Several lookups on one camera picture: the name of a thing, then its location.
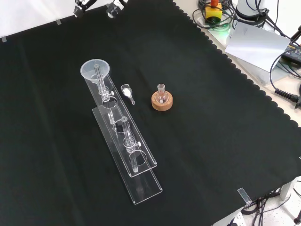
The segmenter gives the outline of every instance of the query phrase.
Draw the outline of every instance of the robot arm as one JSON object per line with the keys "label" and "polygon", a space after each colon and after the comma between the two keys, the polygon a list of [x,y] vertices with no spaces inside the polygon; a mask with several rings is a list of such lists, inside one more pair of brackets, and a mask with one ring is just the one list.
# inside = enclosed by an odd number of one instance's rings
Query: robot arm
{"label": "robot arm", "polygon": [[[85,11],[90,8],[97,0],[75,0],[76,6],[74,9],[74,15],[76,17],[82,17]],[[114,18],[124,8],[128,0],[114,0],[107,9],[108,17]]]}

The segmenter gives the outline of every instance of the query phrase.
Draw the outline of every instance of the yellow device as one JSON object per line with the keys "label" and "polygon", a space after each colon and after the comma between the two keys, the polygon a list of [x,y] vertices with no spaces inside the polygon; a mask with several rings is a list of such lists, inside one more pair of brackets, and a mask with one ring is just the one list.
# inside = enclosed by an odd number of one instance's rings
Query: yellow device
{"label": "yellow device", "polygon": [[218,8],[211,8],[210,5],[205,7],[205,18],[213,23],[218,23],[222,20],[222,11]]}

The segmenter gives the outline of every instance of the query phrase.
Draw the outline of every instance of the clear acrylic stand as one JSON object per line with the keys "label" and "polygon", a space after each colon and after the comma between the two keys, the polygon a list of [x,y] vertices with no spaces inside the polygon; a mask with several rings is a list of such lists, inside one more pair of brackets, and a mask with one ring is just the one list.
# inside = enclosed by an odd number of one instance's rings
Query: clear acrylic stand
{"label": "clear acrylic stand", "polygon": [[157,162],[108,75],[109,70],[105,61],[96,59],[84,63],[80,72],[97,104],[94,116],[130,197],[138,204],[162,192],[152,171]]}

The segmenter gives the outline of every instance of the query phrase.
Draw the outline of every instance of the black cloth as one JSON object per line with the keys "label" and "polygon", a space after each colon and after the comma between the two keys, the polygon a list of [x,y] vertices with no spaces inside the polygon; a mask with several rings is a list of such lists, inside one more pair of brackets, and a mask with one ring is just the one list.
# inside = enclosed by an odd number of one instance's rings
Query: black cloth
{"label": "black cloth", "polygon": [[[300,175],[300,130],[168,0],[130,0],[0,44],[0,223],[209,226]],[[158,166],[163,193],[133,205],[80,75],[111,67]],[[159,83],[174,97],[151,107]]]}

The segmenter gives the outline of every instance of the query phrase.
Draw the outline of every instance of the small glass vial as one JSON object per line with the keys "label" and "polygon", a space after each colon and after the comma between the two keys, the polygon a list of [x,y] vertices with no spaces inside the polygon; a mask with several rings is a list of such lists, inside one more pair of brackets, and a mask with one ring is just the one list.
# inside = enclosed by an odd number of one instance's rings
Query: small glass vial
{"label": "small glass vial", "polygon": [[164,84],[159,84],[158,85],[158,92],[156,94],[156,101],[158,103],[165,103],[168,101],[169,97],[168,94],[165,92],[165,85]]}

